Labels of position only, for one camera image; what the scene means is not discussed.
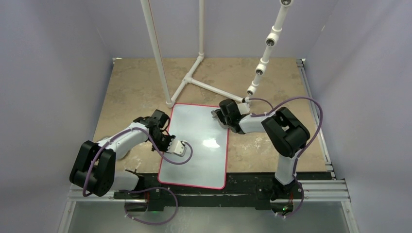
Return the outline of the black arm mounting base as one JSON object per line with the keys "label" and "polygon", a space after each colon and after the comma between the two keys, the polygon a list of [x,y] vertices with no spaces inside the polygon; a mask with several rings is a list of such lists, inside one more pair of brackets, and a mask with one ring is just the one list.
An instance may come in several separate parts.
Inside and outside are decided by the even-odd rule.
{"label": "black arm mounting base", "polygon": [[165,207],[248,207],[256,210],[272,210],[290,213],[304,200],[301,183],[283,186],[276,182],[273,172],[229,172],[221,190],[161,184],[154,173],[142,174],[136,193],[116,191],[114,199],[127,204],[143,204],[128,207],[131,211],[163,211]]}

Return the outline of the pink framed whiteboard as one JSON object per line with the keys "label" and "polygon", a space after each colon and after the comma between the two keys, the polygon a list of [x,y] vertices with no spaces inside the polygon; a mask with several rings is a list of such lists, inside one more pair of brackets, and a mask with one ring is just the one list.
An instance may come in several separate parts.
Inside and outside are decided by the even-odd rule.
{"label": "pink framed whiteboard", "polygon": [[217,190],[225,187],[229,131],[212,117],[217,108],[186,103],[173,107],[168,132],[189,146],[183,157],[165,154],[177,164],[161,161],[160,183]]}

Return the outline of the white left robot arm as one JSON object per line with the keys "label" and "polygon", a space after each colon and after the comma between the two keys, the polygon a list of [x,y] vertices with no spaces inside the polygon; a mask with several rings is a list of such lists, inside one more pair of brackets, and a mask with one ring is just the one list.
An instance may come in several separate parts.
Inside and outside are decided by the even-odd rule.
{"label": "white left robot arm", "polygon": [[101,197],[110,190],[126,190],[134,199],[143,196],[145,185],[131,170],[116,171],[116,161],[135,146],[151,142],[153,150],[168,152],[173,135],[164,134],[170,117],[155,110],[151,116],[138,117],[126,129],[98,142],[86,141],[79,149],[69,181],[82,188],[82,195]]}

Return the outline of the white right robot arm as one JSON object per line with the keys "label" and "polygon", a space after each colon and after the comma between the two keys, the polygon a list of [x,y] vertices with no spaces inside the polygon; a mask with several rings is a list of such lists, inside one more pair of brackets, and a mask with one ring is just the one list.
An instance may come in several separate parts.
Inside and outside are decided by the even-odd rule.
{"label": "white right robot arm", "polygon": [[291,193],[297,157],[311,142],[311,136],[304,124],[288,108],[280,107],[261,115],[247,114],[239,103],[225,99],[211,114],[223,128],[234,133],[266,133],[279,153],[273,192],[280,198]]}

